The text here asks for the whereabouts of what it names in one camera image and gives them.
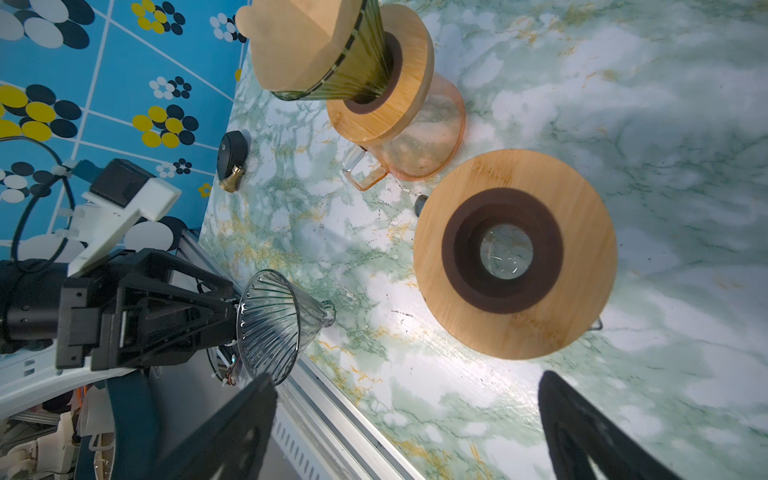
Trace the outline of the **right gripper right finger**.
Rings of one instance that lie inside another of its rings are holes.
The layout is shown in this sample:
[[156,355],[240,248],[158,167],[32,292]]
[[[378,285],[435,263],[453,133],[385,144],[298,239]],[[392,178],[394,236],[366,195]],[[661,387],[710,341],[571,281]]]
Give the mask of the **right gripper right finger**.
[[549,456],[558,479],[677,479],[554,371],[538,387]]

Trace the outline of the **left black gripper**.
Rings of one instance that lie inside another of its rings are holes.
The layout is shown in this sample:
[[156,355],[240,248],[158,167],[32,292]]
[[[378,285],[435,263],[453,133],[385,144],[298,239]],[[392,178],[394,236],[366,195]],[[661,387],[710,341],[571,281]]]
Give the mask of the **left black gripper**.
[[[120,314],[140,332],[119,348]],[[63,280],[55,365],[59,369],[174,366],[236,337],[231,281],[168,252],[144,249]]]

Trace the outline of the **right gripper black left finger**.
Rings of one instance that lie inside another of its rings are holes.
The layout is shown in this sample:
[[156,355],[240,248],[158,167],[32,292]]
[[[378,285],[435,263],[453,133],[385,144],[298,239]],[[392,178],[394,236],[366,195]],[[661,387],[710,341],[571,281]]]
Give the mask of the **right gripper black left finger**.
[[151,479],[255,479],[277,409],[272,378],[262,374],[149,470]]

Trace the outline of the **grey glass dripper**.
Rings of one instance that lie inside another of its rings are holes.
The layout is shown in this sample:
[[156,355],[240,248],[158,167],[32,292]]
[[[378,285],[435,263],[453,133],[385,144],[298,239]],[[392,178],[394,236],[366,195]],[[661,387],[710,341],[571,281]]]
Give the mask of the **grey glass dripper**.
[[264,269],[248,282],[237,311],[239,357],[252,378],[285,381],[319,332],[332,326],[336,308],[317,300],[280,272]]

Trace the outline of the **grey glass carafe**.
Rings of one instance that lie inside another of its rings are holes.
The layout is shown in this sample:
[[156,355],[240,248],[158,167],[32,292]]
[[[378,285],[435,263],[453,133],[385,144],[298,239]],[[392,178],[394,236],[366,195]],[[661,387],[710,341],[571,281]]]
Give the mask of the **grey glass carafe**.
[[483,269],[501,280],[519,280],[534,258],[529,235],[511,223],[490,227],[481,236],[478,250]]

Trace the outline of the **brown paper coffee filter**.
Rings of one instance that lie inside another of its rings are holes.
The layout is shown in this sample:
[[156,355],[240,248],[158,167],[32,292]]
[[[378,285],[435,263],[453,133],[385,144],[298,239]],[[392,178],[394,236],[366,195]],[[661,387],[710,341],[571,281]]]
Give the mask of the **brown paper coffee filter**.
[[235,15],[250,42],[262,89],[307,91],[331,69],[353,32],[362,3],[353,0],[254,1]]

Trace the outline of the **amber glass carafe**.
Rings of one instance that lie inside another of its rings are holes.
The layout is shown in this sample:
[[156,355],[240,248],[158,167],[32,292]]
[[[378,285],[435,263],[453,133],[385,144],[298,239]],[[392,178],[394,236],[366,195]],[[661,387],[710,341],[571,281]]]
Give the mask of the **amber glass carafe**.
[[459,90],[436,73],[409,125],[387,142],[353,150],[346,155],[342,172],[359,191],[370,189],[388,175],[407,182],[426,180],[455,156],[465,127],[466,110]]

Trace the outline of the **green glass dripper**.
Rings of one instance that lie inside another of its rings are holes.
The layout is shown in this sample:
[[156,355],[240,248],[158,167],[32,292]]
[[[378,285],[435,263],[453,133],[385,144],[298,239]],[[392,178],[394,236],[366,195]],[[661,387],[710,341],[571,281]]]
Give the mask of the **green glass dripper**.
[[331,69],[307,91],[271,91],[277,98],[366,104],[384,93],[391,79],[393,60],[386,46],[379,3],[360,2],[362,7],[353,32]]

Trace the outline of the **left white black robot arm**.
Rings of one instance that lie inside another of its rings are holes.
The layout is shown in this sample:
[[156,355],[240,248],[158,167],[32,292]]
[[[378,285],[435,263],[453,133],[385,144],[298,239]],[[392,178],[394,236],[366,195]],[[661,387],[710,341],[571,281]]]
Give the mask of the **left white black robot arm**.
[[156,249],[116,252],[76,274],[43,260],[2,262],[1,415],[234,340],[238,294]]

